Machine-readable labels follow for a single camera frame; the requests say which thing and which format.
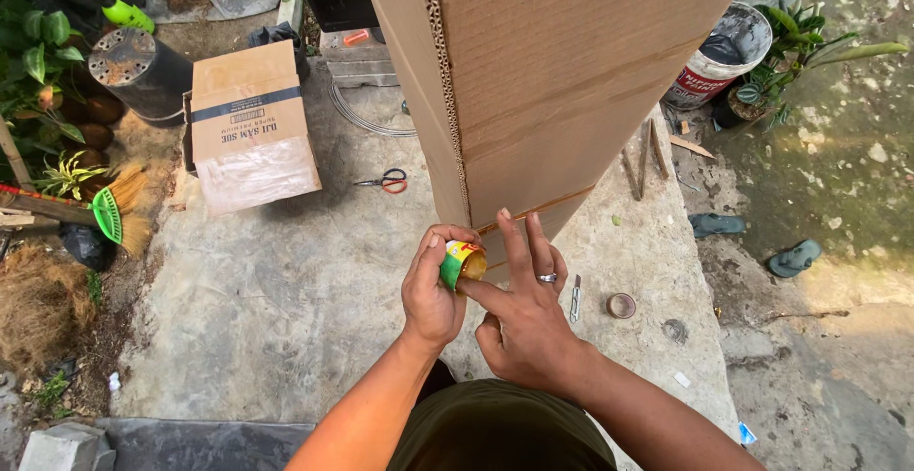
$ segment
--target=scissors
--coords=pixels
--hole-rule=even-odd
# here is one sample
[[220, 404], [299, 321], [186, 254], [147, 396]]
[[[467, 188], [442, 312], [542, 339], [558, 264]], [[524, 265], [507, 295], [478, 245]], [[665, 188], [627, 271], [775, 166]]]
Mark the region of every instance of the scissors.
[[[391, 185], [397, 184], [399, 186], [390, 188]], [[384, 176], [381, 176], [378, 180], [366, 180], [365, 182], [356, 182], [353, 185], [380, 185], [385, 192], [395, 195], [406, 190], [406, 173], [402, 169], [392, 167], [385, 171]]]

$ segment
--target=hand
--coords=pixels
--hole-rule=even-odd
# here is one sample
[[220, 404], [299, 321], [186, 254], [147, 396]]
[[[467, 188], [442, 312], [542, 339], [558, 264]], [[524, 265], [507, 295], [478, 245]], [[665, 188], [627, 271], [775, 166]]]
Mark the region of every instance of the hand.
[[418, 251], [400, 289], [406, 311], [403, 337], [418, 342], [436, 357], [457, 337], [466, 314], [466, 297], [455, 294], [440, 281], [440, 266], [448, 241], [483, 245], [473, 230], [455, 225], [430, 227], [418, 243]]
[[[507, 209], [497, 220], [505, 236], [508, 290], [481, 281], [457, 281], [458, 291], [489, 311], [476, 328], [479, 348], [499, 378], [573, 400], [574, 386], [583, 382], [595, 348], [574, 335], [558, 305], [567, 278], [565, 260], [549, 244], [536, 212], [527, 216], [529, 250]], [[536, 278], [553, 272], [554, 283]]]

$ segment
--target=coconut husk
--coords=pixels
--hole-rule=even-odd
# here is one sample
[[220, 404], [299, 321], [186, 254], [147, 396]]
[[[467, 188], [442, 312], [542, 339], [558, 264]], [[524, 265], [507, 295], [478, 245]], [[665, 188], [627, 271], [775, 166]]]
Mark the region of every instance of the coconut husk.
[[95, 314], [85, 267], [34, 246], [0, 265], [0, 359], [20, 374], [65, 357]]

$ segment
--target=tall cardboard box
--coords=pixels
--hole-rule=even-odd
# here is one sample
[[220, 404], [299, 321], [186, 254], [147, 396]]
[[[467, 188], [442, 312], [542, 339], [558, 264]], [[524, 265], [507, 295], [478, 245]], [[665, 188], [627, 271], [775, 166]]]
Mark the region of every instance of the tall cardboard box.
[[291, 41], [194, 64], [189, 130], [211, 216], [321, 189]]
[[733, 0], [372, 0], [443, 222], [551, 239]]

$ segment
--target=green sandal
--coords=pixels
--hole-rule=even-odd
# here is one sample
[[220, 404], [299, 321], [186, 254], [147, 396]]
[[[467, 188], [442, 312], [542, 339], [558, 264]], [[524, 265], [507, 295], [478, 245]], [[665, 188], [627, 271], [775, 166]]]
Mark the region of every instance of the green sandal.
[[813, 261], [822, 255], [822, 247], [812, 239], [797, 244], [793, 250], [784, 251], [768, 260], [768, 269], [781, 278], [794, 278], [800, 271], [813, 266]]
[[692, 223], [695, 238], [707, 237], [715, 233], [739, 233], [746, 231], [746, 223], [738, 216], [719, 216], [717, 214], [692, 214], [688, 217]]

